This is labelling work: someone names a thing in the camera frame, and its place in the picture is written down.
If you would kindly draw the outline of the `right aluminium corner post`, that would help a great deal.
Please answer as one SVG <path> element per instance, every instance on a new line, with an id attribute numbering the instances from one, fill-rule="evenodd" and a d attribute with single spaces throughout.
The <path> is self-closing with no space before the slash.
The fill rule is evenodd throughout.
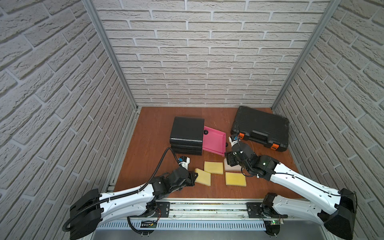
<path id="1" fill-rule="evenodd" d="M 284 83 L 282 84 L 281 89 L 279 90 L 274 102 L 272 103 L 271 110 L 274 111 L 277 109 L 278 104 L 280 103 L 281 99 L 283 98 L 285 92 L 287 91 L 288 87 L 292 83 L 294 77 L 299 72 L 301 66 L 307 59 L 308 55 L 312 51 L 312 48 L 317 43 L 318 39 L 320 38 L 320 35 L 323 33 L 325 27 L 331 20 L 332 16 L 334 15 L 335 11 L 337 10 L 338 6 L 340 5 L 341 0 L 332 0 L 327 5 L 322 17 L 320 18 L 318 24 L 316 25 L 314 31 L 310 35 L 308 41 L 306 42 L 303 50 L 299 54 L 297 60 L 295 61 L 292 69 L 290 70 L 289 74 L 287 75 L 287 78 L 285 79 Z"/>

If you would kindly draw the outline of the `yellow sponge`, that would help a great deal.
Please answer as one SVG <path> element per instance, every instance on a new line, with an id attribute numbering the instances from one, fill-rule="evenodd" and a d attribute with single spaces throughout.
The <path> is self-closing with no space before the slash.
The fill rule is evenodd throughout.
<path id="1" fill-rule="evenodd" d="M 226 185 L 227 186 L 238 186 L 238 187 L 246 187 L 246 177 L 241 173 L 225 173 Z"/>
<path id="2" fill-rule="evenodd" d="M 209 186 L 209 187 L 211 186 L 211 173 L 208 173 L 201 169 L 195 169 L 195 173 L 198 174 L 195 180 L 196 183 Z"/>
<path id="3" fill-rule="evenodd" d="M 204 162 L 204 171 L 210 174 L 224 174 L 224 165 L 219 162 Z"/>

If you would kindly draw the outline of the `black plastic tool case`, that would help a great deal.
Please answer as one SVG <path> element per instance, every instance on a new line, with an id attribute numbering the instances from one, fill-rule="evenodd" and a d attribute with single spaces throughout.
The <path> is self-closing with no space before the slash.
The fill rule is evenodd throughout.
<path id="1" fill-rule="evenodd" d="M 278 115 L 240 106 L 231 134 L 274 151 L 285 152 L 289 146 L 289 120 Z"/>

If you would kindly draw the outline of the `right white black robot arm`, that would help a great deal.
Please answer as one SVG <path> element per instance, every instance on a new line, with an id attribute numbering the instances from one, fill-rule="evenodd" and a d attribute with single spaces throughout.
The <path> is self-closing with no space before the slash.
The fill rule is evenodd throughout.
<path id="1" fill-rule="evenodd" d="M 273 182 L 304 197 L 301 201 L 267 194 L 262 207 L 265 216 L 298 217 L 324 226 L 341 239 L 353 239 L 357 213 L 355 192 L 327 187 L 300 175 L 275 158 L 258 156 L 238 137 L 230 137 L 229 142 L 232 150 L 225 154 L 229 166 L 240 166 L 248 172 L 248 177 Z"/>

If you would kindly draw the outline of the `white ventilation grille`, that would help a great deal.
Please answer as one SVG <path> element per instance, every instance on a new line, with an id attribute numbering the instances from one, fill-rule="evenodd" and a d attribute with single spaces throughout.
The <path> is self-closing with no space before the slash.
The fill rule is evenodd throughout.
<path id="1" fill-rule="evenodd" d="M 132 221 L 137 230 L 173 230 L 173 231 L 265 231 L 263 221 L 159 221 L 157 225 L 146 228 L 142 221 Z"/>

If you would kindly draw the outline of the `left aluminium corner post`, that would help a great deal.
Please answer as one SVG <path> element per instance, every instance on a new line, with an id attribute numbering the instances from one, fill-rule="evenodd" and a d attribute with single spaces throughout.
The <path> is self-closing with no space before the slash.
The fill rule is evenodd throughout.
<path id="1" fill-rule="evenodd" d="M 122 70 L 122 67 L 119 63 L 119 60 L 117 58 L 117 55 L 113 49 L 113 46 L 111 44 L 111 41 L 110 39 L 108 38 L 108 35 L 107 35 L 107 31 L 105 30 L 105 27 L 103 25 L 103 22 L 98 14 L 98 11 L 95 7 L 95 4 L 93 3 L 93 1 L 91 0 L 84 0 L 83 1 L 84 5 L 85 5 L 85 8 L 88 12 L 88 14 L 90 15 L 90 19 L 99 35 L 99 38 L 105 48 L 105 51 L 112 63 L 112 66 L 118 76 L 118 79 L 120 81 L 120 83 L 122 84 L 123 86 L 123 89 L 130 101 L 130 104 L 132 106 L 132 108 L 134 109 L 134 111 L 138 111 L 138 105 L 135 101 L 135 98 L 130 90 L 130 87 L 127 83 L 127 80 L 125 78 L 125 75 L 123 73 L 123 70 Z"/>

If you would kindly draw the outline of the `aluminium corner post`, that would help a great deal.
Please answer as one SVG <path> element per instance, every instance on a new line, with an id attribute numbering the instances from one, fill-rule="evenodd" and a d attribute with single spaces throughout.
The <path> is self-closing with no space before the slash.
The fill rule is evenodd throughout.
<path id="1" fill-rule="evenodd" d="M 125 75 L 123 73 L 123 70 L 122 70 L 122 67 L 119 63 L 119 60 L 117 58 L 117 55 L 113 49 L 113 46 L 111 44 L 111 41 L 110 39 L 108 38 L 108 35 L 107 35 L 107 31 L 105 30 L 105 27 L 103 25 L 103 22 L 98 14 L 98 11 L 95 7 L 95 4 L 93 3 L 93 1 L 91 0 L 84 0 L 83 1 L 84 5 L 85 5 L 85 8 L 88 12 L 88 14 L 90 15 L 90 19 L 99 35 L 99 38 L 105 48 L 105 51 L 112 63 L 112 66 L 118 76 L 118 79 L 120 81 L 120 83 L 122 84 L 123 86 L 123 89 L 130 101 L 130 104 L 132 106 L 132 108 L 134 109 L 134 111 L 138 111 L 138 105 L 135 101 L 135 98 L 130 90 L 130 87 L 127 83 L 127 80 L 125 78 Z"/>
<path id="2" fill-rule="evenodd" d="M 338 6 L 340 5 L 341 0 L 332 0 L 327 5 L 322 17 L 320 18 L 318 24 L 316 25 L 314 31 L 310 35 L 308 41 L 306 42 L 303 50 L 299 54 L 297 60 L 295 61 L 292 69 L 290 70 L 289 74 L 287 75 L 287 78 L 285 79 L 284 83 L 282 84 L 281 89 L 279 90 L 274 102 L 272 103 L 271 110 L 274 111 L 277 109 L 278 104 L 280 103 L 281 99 L 283 98 L 285 92 L 287 91 L 288 87 L 292 83 L 294 77 L 299 72 L 301 66 L 307 59 L 308 55 L 312 51 L 312 48 L 317 43 L 318 39 L 320 38 L 320 35 L 323 33 L 325 27 L 331 20 L 332 16 L 334 15 L 335 11 L 337 10 Z"/>

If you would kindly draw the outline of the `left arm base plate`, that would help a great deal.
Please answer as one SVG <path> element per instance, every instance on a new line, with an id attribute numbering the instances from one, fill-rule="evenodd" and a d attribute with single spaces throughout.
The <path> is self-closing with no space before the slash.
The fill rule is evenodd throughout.
<path id="1" fill-rule="evenodd" d="M 170 202 L 150 202 L 147 204 L 147 210 L 143 214 L 147 218 L 168 218 L 170 212 Z"/>

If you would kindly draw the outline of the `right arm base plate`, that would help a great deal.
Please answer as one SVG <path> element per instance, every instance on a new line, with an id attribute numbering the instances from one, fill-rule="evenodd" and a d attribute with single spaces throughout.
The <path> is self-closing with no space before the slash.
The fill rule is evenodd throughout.
<path id="1" fill-rule="evenodd" d="M 248 216 L 250 219 L 263 218 L 263 219 L 285 219 L 287 215 L 278 214 L 272 206 L 259 203 L 248 202 L 246 203 Z"/>

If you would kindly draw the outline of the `beige sponge pad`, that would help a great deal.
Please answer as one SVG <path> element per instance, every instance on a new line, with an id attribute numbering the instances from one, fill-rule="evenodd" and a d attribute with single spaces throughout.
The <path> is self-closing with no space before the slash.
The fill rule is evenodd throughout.
<path id="1" fill-rule="evenodd" d="M 240 165 L 236 165 L 236 166 L 233 166 L 231 167 L 229 164 L 228 164 L 228 161 L 227 159 L 224 159 L 224 169 L 226 172 L 241 172 L 241 166 Z"/>

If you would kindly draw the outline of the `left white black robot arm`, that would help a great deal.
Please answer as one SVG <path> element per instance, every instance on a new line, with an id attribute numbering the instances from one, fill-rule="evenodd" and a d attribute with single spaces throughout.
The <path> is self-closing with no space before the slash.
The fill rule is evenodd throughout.
<path id="1" fill-rule="evenodd" d="M 70 217 L 62 226 L 71 240 L 81 239 L 97 227 L 122 217 L 150 216 L 157 200 L 185 187 L 193 187 L 199 174 L 178 167 L 167 176 L 153 177 L 148 183 L 116 193 L 99 193 L 93 189 L 70 207 Z"/>

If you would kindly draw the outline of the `black drawer cabinet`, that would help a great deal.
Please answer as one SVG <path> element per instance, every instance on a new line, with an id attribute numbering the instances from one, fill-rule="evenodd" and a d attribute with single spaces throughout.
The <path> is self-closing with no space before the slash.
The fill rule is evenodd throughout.
<path id="1" fill-rule="evenodd" d="M 201 156 L 205 120 L 201 118 L 175 117 L 170 145 L 176 154 Z"/>

